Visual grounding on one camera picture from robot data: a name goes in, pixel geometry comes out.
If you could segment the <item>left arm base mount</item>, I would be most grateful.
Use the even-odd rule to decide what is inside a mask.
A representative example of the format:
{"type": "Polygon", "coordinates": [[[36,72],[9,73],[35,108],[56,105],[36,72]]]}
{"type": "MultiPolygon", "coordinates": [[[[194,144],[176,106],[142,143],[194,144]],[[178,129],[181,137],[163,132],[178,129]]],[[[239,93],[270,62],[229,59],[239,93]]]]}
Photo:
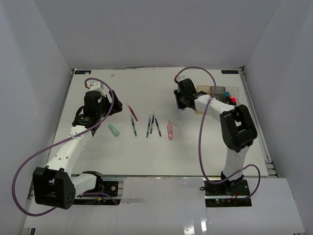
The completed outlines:
{"type": "Polygon", "coordinates": [[[123,182],[104,181],[101,194],[80,195],[75,198],[74,205],[84,206],[117,206],[121,202],[123,182]]]}

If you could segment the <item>green translucent correction tape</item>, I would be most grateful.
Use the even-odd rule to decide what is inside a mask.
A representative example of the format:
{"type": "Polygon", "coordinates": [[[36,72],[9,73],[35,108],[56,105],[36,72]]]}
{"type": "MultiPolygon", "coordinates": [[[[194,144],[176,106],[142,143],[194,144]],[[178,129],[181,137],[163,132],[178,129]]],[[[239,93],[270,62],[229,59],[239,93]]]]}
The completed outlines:
{"type": "Polygon", "coordinates": [[[114,134],[114,136],[118,137],[120,135],[120,132],[112,124],[109,124],[108,128],[114,134]]]}

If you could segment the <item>blue cap black highlighter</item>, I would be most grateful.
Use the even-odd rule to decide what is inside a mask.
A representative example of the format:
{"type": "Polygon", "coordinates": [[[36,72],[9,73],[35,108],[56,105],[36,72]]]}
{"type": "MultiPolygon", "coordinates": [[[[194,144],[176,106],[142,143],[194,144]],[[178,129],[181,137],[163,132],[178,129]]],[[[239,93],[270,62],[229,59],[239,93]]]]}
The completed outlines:
{"type": "Polygon", "coordinates": [[[225,92],[225,103],[230,104],[231,103],[231,97],[229,92],[225,92]]]}

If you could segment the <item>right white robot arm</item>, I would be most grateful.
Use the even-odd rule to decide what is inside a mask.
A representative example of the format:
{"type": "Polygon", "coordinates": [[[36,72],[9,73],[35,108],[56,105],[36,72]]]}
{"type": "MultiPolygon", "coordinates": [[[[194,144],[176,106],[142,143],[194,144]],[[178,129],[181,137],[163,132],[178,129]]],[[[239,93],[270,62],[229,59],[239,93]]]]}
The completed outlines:
{"type": "Polygon", "coordinates": [[[203,168],[201,156],[201,139],[204,120],[207,115],[217,120],[221,125],[223,141],[227,147],[226,161],[221,171],[220,181],[207,180],[213,185],[221,185],[221,190],[226,195],[233,195],[239,188],[244,178],[243,169],[247,151],[257,138],[257,130],[245,105],[234,106],[230,102],[220,101],[215,98],[217,87],[211,87],[210,94],[197,92],[194,83],[189,78],[175,79],[177,89],[174,95],[179,109],[191,108],[202,112],[198,155],[203,176],[207,175],[203,168]]]}

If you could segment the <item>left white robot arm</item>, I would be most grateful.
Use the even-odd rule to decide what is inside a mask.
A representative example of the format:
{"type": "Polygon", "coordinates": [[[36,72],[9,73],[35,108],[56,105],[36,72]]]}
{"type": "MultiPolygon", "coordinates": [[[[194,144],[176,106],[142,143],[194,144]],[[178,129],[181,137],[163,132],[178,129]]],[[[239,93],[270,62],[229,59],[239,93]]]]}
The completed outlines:
{"type": "Polygon", "coordinates": [[[102,118],[122,111],[123,104],[115,91],[110,91],[109,95],[112,101],[100,89],[86,92],[84,105],[75,114],[69,140],[45,167],[34,170],[33,187],[37,204],[67,210],[76,196],[84,193],[99,195],[103,191],[101,173],[84,171],[78,176],[72,176],[71,173],[84,147],[99,128],[102,118]]]}

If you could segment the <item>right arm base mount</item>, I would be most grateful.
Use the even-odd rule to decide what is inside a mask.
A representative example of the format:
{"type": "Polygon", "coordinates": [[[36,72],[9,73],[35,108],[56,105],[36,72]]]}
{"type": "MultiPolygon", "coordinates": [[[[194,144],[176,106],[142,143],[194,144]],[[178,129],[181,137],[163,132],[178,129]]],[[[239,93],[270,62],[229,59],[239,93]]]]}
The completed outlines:
{"type": "Polygon", "coordinates": [[[232,187],[224,189],[222,185],[209,184],[203,182],[200,190],[205,194],[205,205],[207,208],[231,208],[231,207],[251,207],[251,199],[245,199],[250,195],[247,180],[232,187]]]}

